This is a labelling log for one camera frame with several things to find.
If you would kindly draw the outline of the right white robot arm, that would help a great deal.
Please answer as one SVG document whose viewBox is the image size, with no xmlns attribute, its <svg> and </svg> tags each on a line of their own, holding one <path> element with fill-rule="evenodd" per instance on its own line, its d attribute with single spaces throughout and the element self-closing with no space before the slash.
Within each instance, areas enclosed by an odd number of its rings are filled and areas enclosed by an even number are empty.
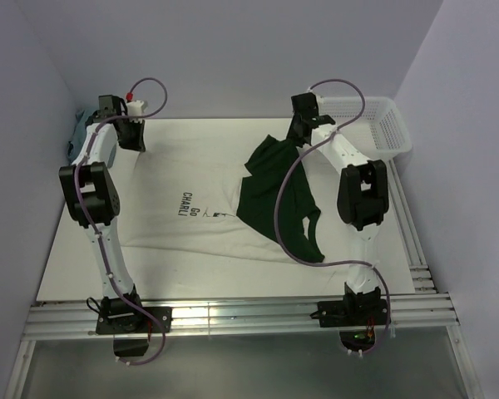
<svg viewBox="0 0 499 399">
<path fill-rule="evenodd" d="M 352 260 L 348 260 L 345 293 L 355 295 L 343 304 L 345 318 L 363 323 L 372 304 L 361 295 L 380 290 L 382 279 L 375 268 L 375 242 L 389 209 L 388 172 L 382 160 L 371 160 L 361 153 L 341 132 L 353 124 L 365 110 L 366 101 L 349 121 L 338 124 L 331 116 L 319 112 L 321 98 L 308 91 L 291 97 L 293 119 L 287 137 L 307 150 L 319 151 L 338 172 L 338 216 L 354 237 Z"/>
</svg>

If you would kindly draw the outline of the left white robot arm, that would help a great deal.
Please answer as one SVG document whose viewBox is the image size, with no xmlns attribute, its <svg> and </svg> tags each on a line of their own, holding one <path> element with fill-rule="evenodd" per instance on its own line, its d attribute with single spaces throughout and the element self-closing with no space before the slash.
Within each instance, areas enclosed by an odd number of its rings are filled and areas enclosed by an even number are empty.
<svg viewBox="0 0 499 399">
<path fill-rule="evenodd" d="M 123 299 L 116 311 L 116 323 L 127 332 L 142 328 L 146 312 L 125 265 L 117 233 L 120 197 L 111 178 L 116 148 L 143 152 L 147 103 L 105 95 L 99 109 L 86 124 L 86 139 L 79 155 L 59 170 L 59 180 L 72 220 L 85 231 L 91 243 L 102 281 L 103 300 Z"/>
</svg>

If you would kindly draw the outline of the aluminium rail frame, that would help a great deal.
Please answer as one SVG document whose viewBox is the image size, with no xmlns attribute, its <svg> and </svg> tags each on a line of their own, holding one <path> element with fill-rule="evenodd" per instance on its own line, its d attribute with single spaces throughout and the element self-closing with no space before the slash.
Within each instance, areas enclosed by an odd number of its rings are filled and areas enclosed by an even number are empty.
<svg viewBox="0 0 499 399">
<path fill-rule="evenodd" d="M 390 193 L 416 291 L 392 298 L 393 334 L 363 359 L 311 318 L 317 299 L 174 301 L 163 356 L 111 359 L 80 303 L 28 314 L 8 398 L 480 398 L 482 387 L 446 293 L 432 281 L 403 187 Z"/>
</svg>

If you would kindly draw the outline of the crumpled light blue t-shirt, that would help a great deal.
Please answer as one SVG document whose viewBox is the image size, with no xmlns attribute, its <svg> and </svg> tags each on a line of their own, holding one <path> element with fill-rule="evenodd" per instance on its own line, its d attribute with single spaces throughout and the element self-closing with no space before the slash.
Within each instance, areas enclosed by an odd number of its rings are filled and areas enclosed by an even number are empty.
<svg viewBox="0 0 499 399">
<path fill-rule="evenodd" d="M 95 111 L 96 108 L 87 107 L 81 108 L 76 113 L 75 128 L 67 144 L 67 161 L 69 165 L 81 154 L 81 149 L 86 141 L 88 120 Z"/>
</svg>

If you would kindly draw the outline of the white plastic perforated basket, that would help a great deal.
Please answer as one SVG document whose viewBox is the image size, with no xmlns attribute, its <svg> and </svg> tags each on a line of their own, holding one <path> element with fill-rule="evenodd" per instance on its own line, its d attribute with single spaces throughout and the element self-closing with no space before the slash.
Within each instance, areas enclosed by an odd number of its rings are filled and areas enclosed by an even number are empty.
<svg viewBox="0 0 499 399">
<path fill-rule="evenodd" d="M 362 101 L 358 96 L 325 97 L 319 114 L 329 115 L 341 125 L 353 119 L 361 108 Z M 387 97 L 366 97 L 363 114 L 340 132 L 372 159 L 391 160 L 413 147 L 408 128 L 396 104 Z"/>
</svg>

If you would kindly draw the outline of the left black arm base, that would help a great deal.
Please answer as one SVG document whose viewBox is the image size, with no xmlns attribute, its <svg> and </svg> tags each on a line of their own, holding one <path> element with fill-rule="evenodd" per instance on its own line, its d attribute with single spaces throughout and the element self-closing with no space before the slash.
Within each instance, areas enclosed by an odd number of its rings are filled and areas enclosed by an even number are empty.
<svg viewBox="0 0 499 399">
<path fill-rule="evenodd" d="M 168 333 L 172 321 L 170 307 L 144 307 L 159 325 L 128 306 L 119 298 L 86 300 L 87 307 L 97 315 L 96 335 L 113 336 L 113 352 L 119 358 L 135 361 L 149 349 L 153 333 Z"/>
</svg>

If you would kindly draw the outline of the white green raglan t-shirt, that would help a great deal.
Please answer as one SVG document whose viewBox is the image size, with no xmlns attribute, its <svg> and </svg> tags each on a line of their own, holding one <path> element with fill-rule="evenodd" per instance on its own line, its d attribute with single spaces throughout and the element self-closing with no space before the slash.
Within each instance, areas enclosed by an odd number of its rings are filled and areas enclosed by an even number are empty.
<svg viewBox="0 0 499 399">
<path fill-rule="evenodd" d="M 155 143 L 137 157 L 120 216 L 126 247 L 321 263 L 321 211 L 299 151 L 271 135 L 243 147 Z"/>
</svg>

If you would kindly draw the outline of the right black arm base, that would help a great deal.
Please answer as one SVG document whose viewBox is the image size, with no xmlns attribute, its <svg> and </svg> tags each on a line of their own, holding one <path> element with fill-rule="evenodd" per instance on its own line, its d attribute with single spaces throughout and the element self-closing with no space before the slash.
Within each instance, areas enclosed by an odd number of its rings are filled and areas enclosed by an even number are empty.
<svg viewBox="0 0 499 399">
<path fill-rule="evenodd" d="M 373 350 L 378 338 L 386 336 L 391 324 L 389 297 L 383 298 L 380 288 L 371 293 L 353 293 L 347 289 L 340 300 L 317 302 L 310 318 L 321 328 L 354 328 L 339 333 L 346 351 L 358 355 Z"/>
</svg>

